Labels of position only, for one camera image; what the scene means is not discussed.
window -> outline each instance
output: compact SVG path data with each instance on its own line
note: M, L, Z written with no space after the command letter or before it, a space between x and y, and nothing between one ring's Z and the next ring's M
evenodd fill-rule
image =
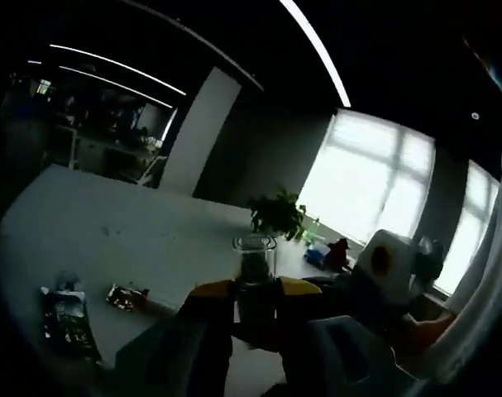
M434 144L425 135L357 112L333 119L299 202L361 244L384 228L411 237L422 212Z
M39 86L37 87L37 93L46 94L46 91L50 88L50 81L41 80Z
M466 196L457 232L434 285L446 294L452 294L466 273L490 222L499 182L470 161L467 171Z

potted plant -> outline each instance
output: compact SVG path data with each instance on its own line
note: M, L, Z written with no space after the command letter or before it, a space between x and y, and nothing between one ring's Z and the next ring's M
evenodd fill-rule
M249 201L252 211L251 225L254 232L263 232L286 240L300 239L304 232L302 222L306 214L304 205L297 206L297 194L288 193L280 188L274 198L253 198Z

ceiling light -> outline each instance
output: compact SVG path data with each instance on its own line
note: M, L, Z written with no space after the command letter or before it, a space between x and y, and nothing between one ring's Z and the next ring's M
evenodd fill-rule
M155 77L153 76L150 76L144 72L141 72L140 70L138 69L135 69L135 68L132 68L131 66L127 66L125 64L121 64L120 62L116 62L115 60L110 60L109 58L105 58L103 56L100 56L100 55L96 55L96 54L91 54L90 52L87 52L87 51L82 51L82 50L76 50L75 48L70 48L70 47L65 47L64 45L56 45L56 44L51 44L50 47L52 48L59 48L61 50L67 50L67 51L73 51L73 52L77 52L79 54L83 54L83 55L88 55L88 56L92 56L93 58L98 58L99 60L105 60L107 62L111 62L112 64L115 64L115 65L118 65L118 66L121 66L123 68L126 68L132 72L135 72L135 73L138 73L144 77L147 77L148 79L152 79L153 81L156 81L157 83L159 84L162 84L168 88L171 88L173 89L175 92L177 93L180 93L182 95L186 95L185 92L181 91L180 89L174 87L173 85L170 85L168 83L165 83L164 81L162 80L159 80L159 79L156 79Z
M94 78L94 79L102 80L102 81L104 81L105 83L114 84L114 85L116 85L117 87L124 88L124 89L126 89L127 91L131 91L132 93L136 93L137 95L141 95L142 97L144 97L144 98L148 98L148 99L150 99L150 100L151 100L151 101L153 101L153 102L160 103L161 105L166 106L167 108L173 109L173 107L172 107L172 106L170 106L168 103L161 102L161 101L160 101L160 100L158 100L158 99L155 99L155 98L153 98L153 97L150 97L150 96L146 95L145 93L140 93L140 92L136 91L136 90L135 90L135 89L133 89L133 88L129 88L129 87L126 87L125 85L121 85L121 84L119 84L119 83L115 83L114 81L104 79L103 77L95 76L94 74L90 74L90 73L87 73L87 72L82 72L81 70L76 70L76 69L67 68L66 66L59 66L59 68L60 68L60 69L65 69L65 70L70 70L71 72L75 72L75 73L80 73L80 74L83 74L83 75L85 75L85 76L92 77L92 78Z
M335 89L339 93L342 104L345 108L350 108L351 104L350 99L348 99L347 91L344 89L344 85L342 84L342 80L339 77L337 69L335 69L332 58L330 58L330 55L328 54L326 47L318 37L317 32L313 29L306 16L302 13L302 11L300 11L300 8L298 8L293 0L280 0L280 2L302 28L306 36L309 38L309 41L311 41L311 44L313 44L313 47L318 53L318 56L320 56L320 59L324 63L327 72L332 78L333 84L335 85Z

white pillar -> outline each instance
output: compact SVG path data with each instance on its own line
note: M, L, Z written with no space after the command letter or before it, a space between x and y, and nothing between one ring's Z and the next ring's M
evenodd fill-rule
M192 196L240 84L213 68L190 107L166 163L159 189Z

dark ceiling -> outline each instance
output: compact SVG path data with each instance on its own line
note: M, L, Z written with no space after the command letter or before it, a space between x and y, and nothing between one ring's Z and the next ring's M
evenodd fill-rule
M483 40L492 29L499 30L501 0L295 2L326 46L353 110L434 136L499 174L500 91L464 45L462 34ZM272 95L330 112L342 105L315 49L278 0L73 4L67 12L54 5L41 9L41 42L31 47L29 57L48 65L90 63L98 75L176 106L182 96L164 86L85 55L50 49L47 41L141 69L192 97L216 65L258 98ZM216 51L157 12L223 51L256 79L263 93ZM487 47L490 42L480 43ZM502 52L502 46L495 50ZM480 115L478 121L473 112Z

